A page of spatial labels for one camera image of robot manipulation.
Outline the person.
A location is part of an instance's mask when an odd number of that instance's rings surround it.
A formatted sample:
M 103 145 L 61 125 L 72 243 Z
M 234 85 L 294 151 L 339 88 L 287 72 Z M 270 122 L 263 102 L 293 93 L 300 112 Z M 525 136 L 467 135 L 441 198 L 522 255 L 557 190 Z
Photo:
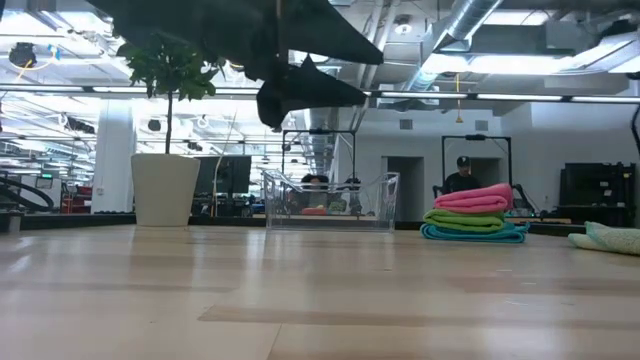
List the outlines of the person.
M 457 159 L 457 172 L 449 175 L 443 185 L 443 194 L 480 188 L 480 182 L 471 174 L 471 161 L 468 156 Z
M 301 180 L 303 192 L 301 207 L 324 208 L 329 202 L 329 178 L 324 175 L 307 174 Z

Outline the black rectangular frame stand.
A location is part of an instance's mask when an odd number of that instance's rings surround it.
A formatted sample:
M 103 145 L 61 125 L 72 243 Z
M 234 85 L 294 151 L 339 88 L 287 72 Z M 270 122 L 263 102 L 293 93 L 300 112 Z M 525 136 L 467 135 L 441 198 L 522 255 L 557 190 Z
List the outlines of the black rectangular frame stand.
M 291 141 L 286 139 L 289 133 L 294 134 L 294 138 Z M 285 154 L 289 151 L 290 143 L 295 143 L 297 138 L 302 134 L 310 135 L 310 136 L 329 136 L 336 135 L 339 137 L 342 134 L 349 134 L 352 137 L 352 142 L 346 142 L 347 145 L 351 146 L 351 166 L 352 166 L 352 176 L 356 176 L 356 135 L 357 132 L 354 130 L 331 130 L 331 129 L 322 129 L 322 128 L 313 128 L 307 130 L 283 130 L 282 131 L 282 139 L 281 139 L 281 157 L 284 158 Z
M 460 139 L 464 141 L 488 141 L 491 140 L 496 143 L 497 140 L 505 141 L 507 144 L 507 148 L 505 150 L 507 154 L 507 164 L 508 164 L 508 183 L 513 188 L 514 178 L 513 178 L 513 155 L 512 155 L 512 138 L 509 136 L 488 136 L 483 134 L 468 134 L 468 135 L 442 135 L 440 137 L 440 146 L 441 146 L 441 171 L 442 171 L 442 182 L 446 180 L 446 165 L 448 164 L 446 160 L 446 141 L 448 139 Z

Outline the mint microfiber towel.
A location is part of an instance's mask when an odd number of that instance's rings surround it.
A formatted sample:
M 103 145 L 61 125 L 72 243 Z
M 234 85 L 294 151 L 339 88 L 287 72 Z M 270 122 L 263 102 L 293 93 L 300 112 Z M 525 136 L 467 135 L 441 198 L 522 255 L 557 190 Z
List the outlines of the mint microfiber towel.
M 640 256 L 640 229 L 586 222 L 585 233 L 570 233 L 569 242 L 581 249 Z

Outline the blue microfiber towel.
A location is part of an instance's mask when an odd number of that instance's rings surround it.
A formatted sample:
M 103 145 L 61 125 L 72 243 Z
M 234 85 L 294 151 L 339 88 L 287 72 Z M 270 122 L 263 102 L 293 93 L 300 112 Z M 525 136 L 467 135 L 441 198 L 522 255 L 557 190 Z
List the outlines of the blue microfiber towel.
M 503 229 L 494 232 L 453 230 L 423 224 L 420 228 L 420 233 L 425 239 L 429 240 L 519 244 L 525 241 L 529 229 L 530 225 L 528 223 L 524 225 L 506 223 Z

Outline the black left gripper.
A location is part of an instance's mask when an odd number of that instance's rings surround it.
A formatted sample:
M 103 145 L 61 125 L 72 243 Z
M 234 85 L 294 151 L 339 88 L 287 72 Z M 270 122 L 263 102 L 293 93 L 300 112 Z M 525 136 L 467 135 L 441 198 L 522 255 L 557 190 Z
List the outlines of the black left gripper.
M 164 40 L 225 58 L 263 80 L 258 116 L 271 129 L 291 111 L 363 105 L 367 95 L 320 71 L 308 55 L 300 66 L 288 50 L 380 65 L 383 53 L 328 0 L 87 0 L 113 18 L 131 46 Z

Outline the white column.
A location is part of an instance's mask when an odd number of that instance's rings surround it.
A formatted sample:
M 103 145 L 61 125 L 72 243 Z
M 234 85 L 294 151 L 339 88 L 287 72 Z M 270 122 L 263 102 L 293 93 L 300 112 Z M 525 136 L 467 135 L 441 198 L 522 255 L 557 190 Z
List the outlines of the white column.
M 136 135 L 131 103 L 103 100 L 98 118 L 92 213 L 133 209 L 131 156 L 136 152 Z

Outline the black cabinet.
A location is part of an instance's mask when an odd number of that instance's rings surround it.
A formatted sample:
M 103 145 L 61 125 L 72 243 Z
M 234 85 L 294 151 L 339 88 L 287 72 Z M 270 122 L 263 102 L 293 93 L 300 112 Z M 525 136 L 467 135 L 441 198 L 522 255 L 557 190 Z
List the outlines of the black cabinet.
M 635 193 L 635 163 L 566 163 L 556 211 L 576 224 L 634 227 Z

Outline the pink microfiber towel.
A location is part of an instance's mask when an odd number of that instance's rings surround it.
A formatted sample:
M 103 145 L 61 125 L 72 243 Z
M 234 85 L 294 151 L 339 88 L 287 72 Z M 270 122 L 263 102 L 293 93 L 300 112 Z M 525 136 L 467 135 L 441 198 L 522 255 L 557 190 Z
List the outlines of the pink microfiber towel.
M 461 214 L 505 212 L 512 205 L 512 188 L 506 183 L 441 195 L 434 202 L 437 209 Z

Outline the white plant pot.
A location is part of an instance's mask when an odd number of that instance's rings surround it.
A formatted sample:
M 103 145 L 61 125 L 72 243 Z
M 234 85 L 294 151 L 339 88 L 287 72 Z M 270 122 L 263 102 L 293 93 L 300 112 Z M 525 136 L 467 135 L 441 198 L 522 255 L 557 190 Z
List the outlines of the white plant pot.
M 136 223 L 143 227 L 186 227 L 200 161 L 172 154 L 134 154 L 131 168 Z

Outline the black aluminium table frame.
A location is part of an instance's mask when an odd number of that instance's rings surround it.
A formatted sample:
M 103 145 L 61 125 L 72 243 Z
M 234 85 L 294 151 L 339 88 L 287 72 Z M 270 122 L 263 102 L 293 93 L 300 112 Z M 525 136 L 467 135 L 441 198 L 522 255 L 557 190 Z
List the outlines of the black aluminium table frame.
M 31 214 L 20 216 L 18 213 L 0 213 L 0 234 L 9 232 L 12 218 L 20 220 L 19 229 L 22 231 L 136 224 L 136 218 L 133 214 Z M 265 228 L 266 220 L 264 218 L 191 217 L 189 225 Z M 567 236 L 570 233 L 585 234 L 586 227 L 553 222 L 532 222 L 529 226 L 529 232 L 536 235 Z

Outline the black monitor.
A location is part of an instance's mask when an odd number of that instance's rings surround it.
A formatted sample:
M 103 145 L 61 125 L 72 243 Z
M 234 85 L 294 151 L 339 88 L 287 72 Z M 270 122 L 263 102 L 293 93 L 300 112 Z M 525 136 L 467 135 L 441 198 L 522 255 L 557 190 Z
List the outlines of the black monitor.
M 197 194 L 246 194 L 249 192 L 252 159 L 250 156 L 199 157 Z

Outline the clear plastic bin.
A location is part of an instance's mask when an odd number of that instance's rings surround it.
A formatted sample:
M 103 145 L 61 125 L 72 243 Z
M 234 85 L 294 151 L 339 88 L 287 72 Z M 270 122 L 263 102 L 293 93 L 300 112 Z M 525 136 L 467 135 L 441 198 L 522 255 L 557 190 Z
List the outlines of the clear plastic bin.
M 343 183 L 329 180 L 329 202 L 324 208 L 301 207 L 301 180 L 275 170 L 263 174 L 269 230 L 394 231 L 399 174 L 385 173 L 369 183 L 357 178 Z

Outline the green leafy plant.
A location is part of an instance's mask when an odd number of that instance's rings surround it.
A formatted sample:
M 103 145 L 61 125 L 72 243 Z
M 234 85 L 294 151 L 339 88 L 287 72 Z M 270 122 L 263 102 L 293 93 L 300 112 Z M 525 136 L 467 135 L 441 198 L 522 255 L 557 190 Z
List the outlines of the green leafy plant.
M 224 67 L 224 59 L 218 55 L 205 56 L 190 44 L 152 35 L 142 45 L 127 42 L 117 51 L 125 59 L 132 73 L 131 85 L 141 83 L 148 98 L 166 96 L 168 100 L 167 130 L 164 153 L 170 153 L 173 132 L 174 101 L 201 100 L 214 96 L 213 78 Z

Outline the green microfiber towel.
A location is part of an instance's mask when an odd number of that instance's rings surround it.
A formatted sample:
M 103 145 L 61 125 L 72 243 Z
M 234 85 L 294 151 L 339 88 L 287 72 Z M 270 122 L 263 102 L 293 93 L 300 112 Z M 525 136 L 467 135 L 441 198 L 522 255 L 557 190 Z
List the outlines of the green microfiber towel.
M 432 226 L 467 232 L 489 233 L 502 230 L 505 225 L 504 214 L 456 213 L 444 209 L 432 209 L 423 216 L 423 221 Z

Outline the silver ribbed ventilation duct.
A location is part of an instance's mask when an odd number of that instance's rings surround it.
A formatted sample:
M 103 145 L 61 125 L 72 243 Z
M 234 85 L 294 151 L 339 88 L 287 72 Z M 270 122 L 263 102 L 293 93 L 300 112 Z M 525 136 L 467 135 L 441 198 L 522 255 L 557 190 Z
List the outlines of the silver ribbed ventilation duct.
M 308 129 L 339 129 L 338 108 L 315 108 L 309 111 L 307 116 Z M 328 175 L 334 158 L 336 135 L 310 136 L 305 138 L 305 156 L 313 174 Z
M 439 51 L 453 45 L 468 51 L 472 37 L 503 0 L 455 0 L 445 18 L 430 24 L 420 42 L 420 59 L 416 72 L 409 77 L 402 90 L 425 92 L 438 76 L 446 73 Z

